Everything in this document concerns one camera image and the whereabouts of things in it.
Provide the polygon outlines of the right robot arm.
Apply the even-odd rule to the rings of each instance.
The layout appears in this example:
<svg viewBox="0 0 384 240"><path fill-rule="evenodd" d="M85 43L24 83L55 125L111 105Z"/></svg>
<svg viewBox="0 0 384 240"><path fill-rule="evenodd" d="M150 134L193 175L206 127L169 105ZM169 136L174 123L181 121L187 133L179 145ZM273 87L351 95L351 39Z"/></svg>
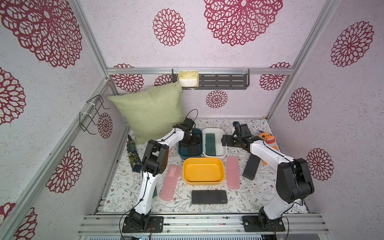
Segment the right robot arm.
<svg viewBox="0 0 384 240"><path fill-rule="evenodd" d="M294 204L302 205L304 199L314 193L309 165L302 158L294 159L274 149L266 137L253 135L246 124L233 122L233 130L232 135L223 135L223 146L246 150L277 171L277 193L258 214L257 223L266 230L282 221L283 214Z"/></svg>

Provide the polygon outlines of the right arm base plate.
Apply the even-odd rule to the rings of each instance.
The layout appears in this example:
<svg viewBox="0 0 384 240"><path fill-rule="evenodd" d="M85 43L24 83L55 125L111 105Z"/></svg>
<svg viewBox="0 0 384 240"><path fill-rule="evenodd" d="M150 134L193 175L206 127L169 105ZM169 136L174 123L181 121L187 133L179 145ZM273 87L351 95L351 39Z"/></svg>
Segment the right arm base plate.
<svg viewBox="0 0 384 240"><path fill-rule="evenodd" d="M285 232L282 218L270 220L262 215L242 216L245 232Z"/></svg>

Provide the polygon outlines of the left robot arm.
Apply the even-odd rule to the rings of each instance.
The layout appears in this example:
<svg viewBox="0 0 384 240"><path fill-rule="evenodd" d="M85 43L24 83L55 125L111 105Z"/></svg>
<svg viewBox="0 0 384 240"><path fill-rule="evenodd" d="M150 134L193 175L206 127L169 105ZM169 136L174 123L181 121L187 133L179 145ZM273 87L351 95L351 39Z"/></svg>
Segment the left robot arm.
<svg viewBox="0 0 384 240"><path fill-rule="evenodd" d="M129 212L127 219L144 229L149 224L152 209L152 198L157 180L168 164L169 149L179 142L189 146L197 145L201 138L193 133L195 121L185 118L181 124L174 125L172 130L158 140L149 140L143 159L143 183L138 202Z"/></svg>

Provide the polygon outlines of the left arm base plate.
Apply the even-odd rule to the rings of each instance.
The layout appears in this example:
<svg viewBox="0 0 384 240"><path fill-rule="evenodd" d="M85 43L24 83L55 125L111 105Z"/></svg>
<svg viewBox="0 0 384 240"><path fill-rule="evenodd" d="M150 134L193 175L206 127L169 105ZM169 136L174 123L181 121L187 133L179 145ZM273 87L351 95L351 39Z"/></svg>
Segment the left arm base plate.
<svg viewBox="0 0 384 240"><path fill-rule="evenodd" d="M126 217L123 223L122 233L162 233L164 217L143 217L135 220L133 217Z"/></svg>

